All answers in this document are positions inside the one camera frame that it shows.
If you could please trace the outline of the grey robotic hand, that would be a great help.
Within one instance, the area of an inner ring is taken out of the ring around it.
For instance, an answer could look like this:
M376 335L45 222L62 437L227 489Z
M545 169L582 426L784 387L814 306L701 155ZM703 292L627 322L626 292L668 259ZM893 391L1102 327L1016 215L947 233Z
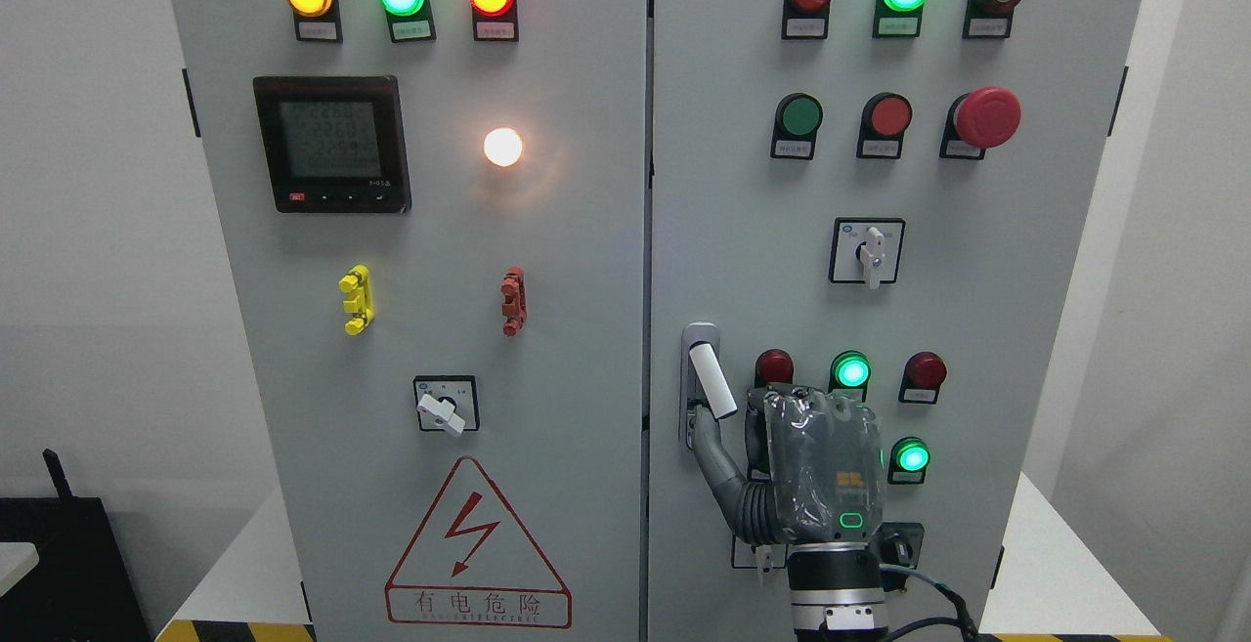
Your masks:
M693 451L733 536L747 544L866 547L884 514L879 419L844 393L769 384L748 393L766 418L768 482L747 479L709 407L694 413Z

